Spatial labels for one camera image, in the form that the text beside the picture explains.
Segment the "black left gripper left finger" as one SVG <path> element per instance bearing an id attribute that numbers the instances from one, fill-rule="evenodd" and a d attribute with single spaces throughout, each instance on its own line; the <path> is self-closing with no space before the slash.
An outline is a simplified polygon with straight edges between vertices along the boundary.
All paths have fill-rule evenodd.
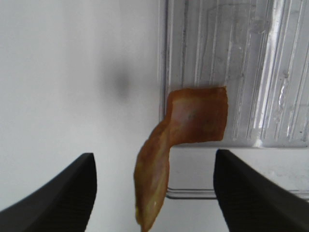
<path id="1" fill-rule="evenodd" d="M 84 153 L 41 188 L 0 212 L 2 232 L 84 232 L 97 194 L 92 153 Z"/>

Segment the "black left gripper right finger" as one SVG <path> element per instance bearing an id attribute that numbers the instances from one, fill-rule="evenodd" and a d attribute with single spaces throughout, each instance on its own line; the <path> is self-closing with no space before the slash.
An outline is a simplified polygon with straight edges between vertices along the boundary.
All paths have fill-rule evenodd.
<path id="1" fill-rule="evenodd" d="M 213 185 L 231 232 L 307 232 L 309 203 L 271 182 L 231 151 L 216 151 Z"/>

